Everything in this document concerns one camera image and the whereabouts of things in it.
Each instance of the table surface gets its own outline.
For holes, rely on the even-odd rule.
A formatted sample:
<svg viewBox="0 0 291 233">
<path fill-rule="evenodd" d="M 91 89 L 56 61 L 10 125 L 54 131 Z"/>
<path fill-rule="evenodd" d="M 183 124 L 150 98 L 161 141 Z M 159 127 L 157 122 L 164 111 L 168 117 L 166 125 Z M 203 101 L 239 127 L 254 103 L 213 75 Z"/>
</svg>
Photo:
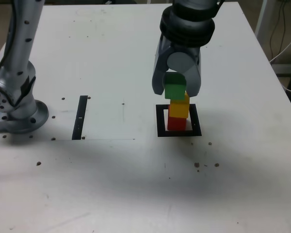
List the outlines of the table surface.
<svg viewBox="0 0 291 233">
<path fill-rule="evenodd" d="M 291 104 L 237 3 L 201 49 L 203 135 L 157 138 L 166 7 L 44 7 L 30 61 L 50 118 L 0 134 L 0 233 L 291 233 Z"/>
</svg>

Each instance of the black tape strip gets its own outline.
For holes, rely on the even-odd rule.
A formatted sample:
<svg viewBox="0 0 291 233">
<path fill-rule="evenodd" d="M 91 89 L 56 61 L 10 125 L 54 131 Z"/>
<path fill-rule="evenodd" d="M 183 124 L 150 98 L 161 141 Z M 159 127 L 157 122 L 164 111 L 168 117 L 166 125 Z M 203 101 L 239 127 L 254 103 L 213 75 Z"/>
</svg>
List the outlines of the black tape strip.
<svg viewBox="0 0 291 233">
<path fill-rule="evenodd" d="M 157 137 L 193 137 L 202 135 L 195 104 L 190 104 L 190 118 L 192 130 L 166 131 L 164 119 L 165 109 L 168 109 L 168 104 L 156 105 Z"/>
<path fill-rule="evenodd" d="M 86 105 L 87 105 L 87 97 L 88 96 L 80 96 L 76 121 L 74 122 L 72 140 L 81 140 Z"/>
</svg>

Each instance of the black square marker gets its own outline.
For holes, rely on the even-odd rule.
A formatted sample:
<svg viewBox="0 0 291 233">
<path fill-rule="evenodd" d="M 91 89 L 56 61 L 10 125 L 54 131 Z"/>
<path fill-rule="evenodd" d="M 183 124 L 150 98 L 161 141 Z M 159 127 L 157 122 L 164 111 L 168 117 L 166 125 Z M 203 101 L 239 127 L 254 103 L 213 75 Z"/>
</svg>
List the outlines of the black square marker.
<svg viewBox="0 0 291 233">
<path fill-rule="evenodd" d="M 157 137 L 193 137 L 193 136 L 202 135 L 195 104 L 190 104 L 190 109 L 189 109 L 192 130 L 167 131 L 165 129 L 164 110 L 168 109 L 168 106 L 169 104 L 156 105 Z"/>
</svg>

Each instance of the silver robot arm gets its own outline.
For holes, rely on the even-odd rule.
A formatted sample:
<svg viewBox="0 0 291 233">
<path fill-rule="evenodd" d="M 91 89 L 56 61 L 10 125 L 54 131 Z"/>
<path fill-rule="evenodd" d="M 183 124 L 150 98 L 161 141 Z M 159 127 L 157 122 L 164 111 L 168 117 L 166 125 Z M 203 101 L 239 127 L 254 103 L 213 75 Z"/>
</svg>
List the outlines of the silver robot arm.
<svg viewBox="0 0 291 233">
<path fill-rule="evenodd" d="M 45 0 L 12 0 L 12 17 L 0 62 L 0 133 L 27 133 L 48 119 L 47 106 L 32 95 L 35 69 L 29 61 Z"/>
<path fill-rule="evenodd" d="M 225 0 L 174 0 L 162 14 L 161 38 L 156 52 L 152 87 L 155 94 L 164 92 L 168 69 L 186 79 L 189 97 L 197 96 L 201 87 L 200 47 L 214 32 L 213 17 Z"/>
</svg>

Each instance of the stacked blocks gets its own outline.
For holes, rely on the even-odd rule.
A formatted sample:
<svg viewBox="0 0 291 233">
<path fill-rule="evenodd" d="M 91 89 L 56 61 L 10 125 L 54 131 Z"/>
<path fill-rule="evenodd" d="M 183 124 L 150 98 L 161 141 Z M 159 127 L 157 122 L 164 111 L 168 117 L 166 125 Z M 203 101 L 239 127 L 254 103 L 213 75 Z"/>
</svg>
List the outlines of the stacked blocks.
<svg viewBox="0 0 291 233">
<path fill-rule="evenodd" d="M 185 131 L 186 119 L 189 117 L 190 97 L 185 92 L 186 81 L 179 73 L 166 74 L 165 99 L 170 99 L 167 129 Z"/>
</svg>

